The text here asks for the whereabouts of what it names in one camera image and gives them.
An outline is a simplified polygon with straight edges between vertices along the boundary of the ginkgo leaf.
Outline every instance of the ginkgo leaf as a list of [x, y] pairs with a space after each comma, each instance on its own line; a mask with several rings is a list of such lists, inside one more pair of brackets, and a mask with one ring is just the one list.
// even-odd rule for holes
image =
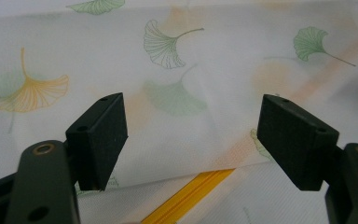
[[144, 90], [152, 105], [173, 116], [196, 115], [207, 108], [205, 102], [197, 99], [185, 89], [182, 79], [168, 85], [146, 81]]
[[122, 7], [125, 0], [94, 0], [69, 6], [76, 12], [86, 12], [92, 15], [101, 15], [113, 8]]
[[203, 28], [187, 31], [177, 37], [170, 37], [163, 34], [157, 27], [157, 21], [149, 21], [145, 27], [144, 48], [153, 63], [164, 68], [175, 68], [185, 66], [176, 51], [176, 42], [182, 35], [194, 31], [201, 31]]
[[258, 138], [257, 138], [257, 130], [256, 129], [251, 130], [251, 137], [255, 142], [255, 148], [257, 149], [258, 153], [260, 153], [260, 155], [262, 155], [264, 157], [267, 157], [271, 161], [273, 161], [274, 159], [272, 158], [271, 154], [269, 154], [269, 152], [261, 144], [260, 140], [258, 140]]
[[344, 63], [356, 66], [352, 63], [348, 63], [336, 56], [327, 53], [324, 49], [323, 39], [327, 35], [327, 32], [316, 27], [310, 26], [298, 31], [294, 39], [296, 55], [304, 62], [308, 61], [308, 57], [313, 53], [324, 53], [335, 59], [338, 59]]
[[0, 110], [28, 112], [54, 104], [68, 90], [69, 77], [53, 80], [36, 80], [25, 71], [24, 48], [21, 49], [21, 66], [25, 80], [22, 86], [8, 96], [0, 97]]

